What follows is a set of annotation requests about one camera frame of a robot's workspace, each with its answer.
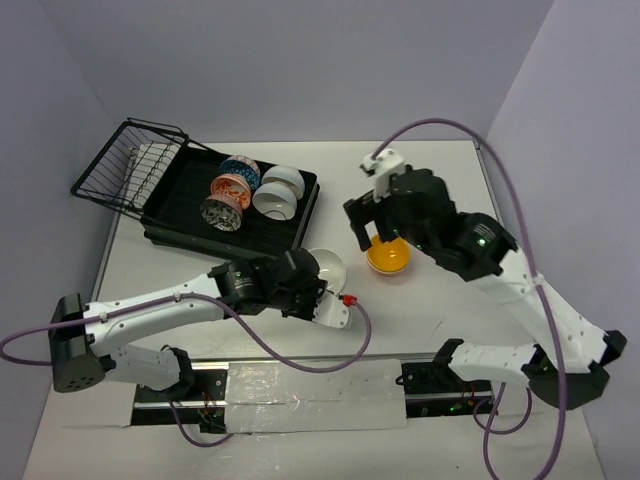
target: bowl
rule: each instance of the bowl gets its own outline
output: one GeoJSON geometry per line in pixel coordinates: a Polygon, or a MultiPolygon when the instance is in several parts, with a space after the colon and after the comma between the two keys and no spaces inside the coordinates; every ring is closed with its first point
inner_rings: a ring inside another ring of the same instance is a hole
{"type": "Polygon", "coordinates": [[[298,200],[304,196],[304,179],[297,168],[288,165],[276,165],[267,170],[262,184],[280,182],[289,187],[298,200]]]}
{"type": "Polygon", "coordinates": [[[334,294],[341,293],[347,283],[347,269],[337,253],[326,248],[312,248],[309,253],[318,262],[318,277],[327,281],[327,290],[334,294]]]}
{"type": "Polygon", "coordinates": [[[409,264],[409,245],[401,238],[382,243],[380,236],[371,238],[371,248],[367,250],[367,262],[376,272],[393,275],[401,272],[409,264]]]}
{"type": "Polygon", "coordinates": [[[242,223],[242,207],[230,195],[215,193],[200,205],[200,214],[205,221],[223,232],[233,232],[242,223]]]}
{"type": "Polygon", "coordinates": [[[240,162],[240,163],[244,163],[246,165],[249,165],[251,167],[251,169],[256,172],[258,174],[258,176],[260,176],[260,167],[258,167],[258,164],[256,163],[255,160],[249,158],[249,157],[245,157],[244,155],[231,155],[229,158],[227,158],[227,160],[235,160],[236,162],[240,162]]]}
{"type": "Polygon", "coordinates": [[[233,158],[228,158],[220,164],[220,173],[234,173],[244,177],[251,190],[254,191],[260,186],[260,174],[256,173],[256,171],[251,168],[251,165],[247,165],[233,158]]]}
{"type": "Polygon", "coordinates": [[[243,210],[251,205],[251,187],[240,175],[227,173],[220,175],[211,182],[211,193],[223,193],[235,198],[243,210]]]}
{"type": "Polygon", "coordinates": [[[289,188],[279,182],[266,183],[253,194],[253,206],[273,220],[291,220],[298,201],[289,188]]]}

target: clear plastic sheet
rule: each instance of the clear plastic sheet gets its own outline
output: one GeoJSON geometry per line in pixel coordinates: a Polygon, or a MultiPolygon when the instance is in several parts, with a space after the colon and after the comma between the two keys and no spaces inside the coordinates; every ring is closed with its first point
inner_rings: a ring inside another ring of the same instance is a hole
{"type": "MultiPolygon", "coordinates": [[[[320,367],[335,362],[310,362],[320,367]]],[[[225,423],[232,433],[371,430],[406,426],[398,360],[360,361],[327,374],[280,363],[231,364],[225,423]]]]}

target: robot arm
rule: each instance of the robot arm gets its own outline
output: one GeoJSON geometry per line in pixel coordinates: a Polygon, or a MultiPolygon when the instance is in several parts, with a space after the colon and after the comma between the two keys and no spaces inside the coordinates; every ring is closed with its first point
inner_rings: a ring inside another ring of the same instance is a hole
{"type": "Polygon", "coordinates": [[[305,250],[277,259],[234,260],[175,287],[126,300],[82,305],[79,296],[60,300],[53,322],[100,317],[84,327],[58,329],[50,335],[53,384],[74,392],[106,381],[129,382],[179,399],[194,382],[186,352],[154,351],[131,345],[172,328],[226,318],[224,311],[198,296],[219,299],[242,315],[265,308],[284,316],[346,328],[348,310],[325,292],[319,267],[305,250]]]}
{"type": "Polygon", "coordinates": [[[557,359],[536,285],[543,285],[558,326],[569,385],[567,408],[599,397],[609,379],[604,366],[626,344],[618,331],[589,323],[539,274],[531,278],[524,253],[495,219],[458,212],[445,182],[428,169],[413,170],[391,149],[365,158],[361,168],[374,187],[344,208],[361,250],[371,247],[365,226],[374,222],[382,241],[405,239],[509,310],[536,343],[517,347],[473,345],[452,339],[435,361],[464,381],[525,386],[558,406],[557,359]]]}

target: white table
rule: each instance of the white table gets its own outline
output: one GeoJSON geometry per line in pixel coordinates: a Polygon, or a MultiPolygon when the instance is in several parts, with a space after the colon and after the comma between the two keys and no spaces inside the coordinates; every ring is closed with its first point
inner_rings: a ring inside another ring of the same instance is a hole
{"type": "MultiPolygon", "coordinates": [[[[518,344],[531,339],[491,299],[418,252],[397,277],[367,266],[342,204],[368,189],[359,161],[375,142],[213,144],[225,153],[290,164],[318,175],[320,198],[303,242],[334,250],[348,269],[346,291],[358,296],[373,321],[372,355],[435,352],[448,338],[475,343],[518,344]]],[[[397,142],[415,167],[443,177],[462,211],[495,216],[481,160],[472,142],[397,142]]],[[[152,245],[137,222],[121,217],[98,278],[94,297],[117,300],[182,283],[220,260],[152,245]]],[[[360,346],[364,327],[351,331],[318,327],[266,311],[249,320],[276,350],[288,356],[349,355],[360,346]]],[[[198,324],[154,335],[139,345],[170,343],[192,358],[264,358],[264,352],[234,322],[198,324]]],[[[488,478],[481,455],[481,431],[471,418],[411,419],[405,429],[307,432],[237,436],[224,446],[201,450],[177,428],[126,427],[134,386],[103,383],[60,395],[51,392],[31,457],[27,479],[42,478],[488,478]]],[[[524,394],[509,391],[500,422],[522,413],[524,394]]],[[[544,463],[555,431],[555,412],[535,403],[534,418],[521,432],[495,438],[492,455],[505,478],[532,476],[544,463]]],[[[602,479],[584,418],[568,417],[564,448],[550,478],[602,479]]]]}

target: wall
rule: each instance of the wall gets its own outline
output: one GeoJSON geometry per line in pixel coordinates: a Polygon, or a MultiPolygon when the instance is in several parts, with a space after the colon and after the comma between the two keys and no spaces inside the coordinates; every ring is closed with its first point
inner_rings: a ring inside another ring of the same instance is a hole
{"type": "MultiPolygon", "coordinates": [[[[0,337],[50,321],[59,297],[95,280],[108,212],[69,187],[115,129],[35,0],[0,5],[0,337]]],[[[46,359],[45,335],[14,354],[46,359]]],[[[0,465],[22,478],[51,381],[0,362],[0,465]]]]}
{"type": "Polygon", "coordinates": [[[585,409],[609,480],[640,470],[638,25],[637,0],[557,0],[489,134],[540,269],[586,318],[629,340],[604,397],[585,409]]]}
{"type": "Polygon", "coordinates": [[[301,141],[379,139],[430,115],[486,133],[552,0],[41,3],[115,121],[301,141]]]}

